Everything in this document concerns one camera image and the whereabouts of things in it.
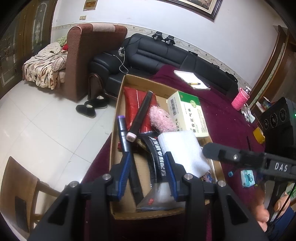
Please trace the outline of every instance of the black speaker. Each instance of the black speaker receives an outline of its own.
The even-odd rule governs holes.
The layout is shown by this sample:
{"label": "black speaker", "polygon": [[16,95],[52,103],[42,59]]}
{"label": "black speaker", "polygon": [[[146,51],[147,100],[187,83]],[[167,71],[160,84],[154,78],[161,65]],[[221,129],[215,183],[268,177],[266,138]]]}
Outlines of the black speaker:
{"label": "black speaker", "polygon": [[296,160],[296,104],[284,97],[260,117],[265,152]]}

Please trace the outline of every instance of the notepad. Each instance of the notepad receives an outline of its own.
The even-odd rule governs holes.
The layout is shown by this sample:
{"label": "notepad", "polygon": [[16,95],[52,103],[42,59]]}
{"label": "notepad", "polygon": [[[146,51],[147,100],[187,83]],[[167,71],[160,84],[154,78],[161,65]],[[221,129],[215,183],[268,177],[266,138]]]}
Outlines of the notepad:
{"label": "notepad", "polygon": [[209,86],[197,78],[194,73],[179,70],[174,70],[174,73],[194,89],[210,90]]}

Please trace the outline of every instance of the black boot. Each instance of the black boot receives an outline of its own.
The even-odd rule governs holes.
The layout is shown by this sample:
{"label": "black boot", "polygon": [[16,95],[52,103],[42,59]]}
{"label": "black boot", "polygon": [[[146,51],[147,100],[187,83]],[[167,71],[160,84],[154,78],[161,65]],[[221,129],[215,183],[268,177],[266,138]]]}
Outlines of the black boot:
{"label": "black boot", "polygon": [[90,104],[79,104],[76,106],[76,111],[79,114],[85,115],[90,118],[96,117],[96,111],[94,110],[94,107]]}
{"label": "black boot", "polygon": [[99,95],[98,97],[88,100],[86,101],[84,104],[90,104],[91,106],[93,106],[94,109],[104,109],[107,108],[107,99],[101,95]]}

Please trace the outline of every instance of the pink plush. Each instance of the pink plush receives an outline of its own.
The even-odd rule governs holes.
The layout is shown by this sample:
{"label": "pink plush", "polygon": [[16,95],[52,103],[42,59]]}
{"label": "pink plush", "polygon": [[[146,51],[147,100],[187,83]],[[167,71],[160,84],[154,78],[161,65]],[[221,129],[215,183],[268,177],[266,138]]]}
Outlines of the pink plush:
{"label": "pink plush", "polygon": [[149,110],[149,116],[151,125],[155,126],[160,133],[177,131],[176,124],[165,110],[152,106]]}

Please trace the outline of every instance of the finger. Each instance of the finger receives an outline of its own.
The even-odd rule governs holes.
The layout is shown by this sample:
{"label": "finger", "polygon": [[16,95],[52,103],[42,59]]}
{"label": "finger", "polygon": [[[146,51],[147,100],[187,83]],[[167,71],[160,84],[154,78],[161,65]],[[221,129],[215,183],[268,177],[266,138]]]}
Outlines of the finger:
{"label": "finger", "polygon": [[265,192],[261,188],[261,186],[258,186],[258,188],[256,188],[256,190],[255,190],[255,198],[254,199],[255,199],[256,205],[261,205],[261,204],[264,203]]}
{"label": "finger", "polygon": [[264,232],[266,232],[266,230],[267,230],[267,223],[261,222],[261,221],[257,221],[257,222],[258,222],[259,226],[262,228],[262,230]]}
{"label": "finger", "polygon": [[[287,198],[289,198],[289,195],[288,195],[287,193],[285,193],[285,195],[284,195],[283,197],[281,197],[281,198],[276,202],[276,204],[275,204],[275,206],[274,206],[274,210],[275,210],[276,212],[280,211],[280,209],[283,207],[284,203],[286,202]],[[285,213],[285,211],[287,210],[287,208],[290,206],[290,202],[291,202],[290,199],[288,199],[288,201],[287,201],[285,207],[283,208],[281,214],[279,215],[279,217],[281,217],[281,216]]]}
{"label": "finger", "polygon": [[269,212],[265,209],[264,205],[255,207],[254,214],[257,221],[267,222],[269,220]]}

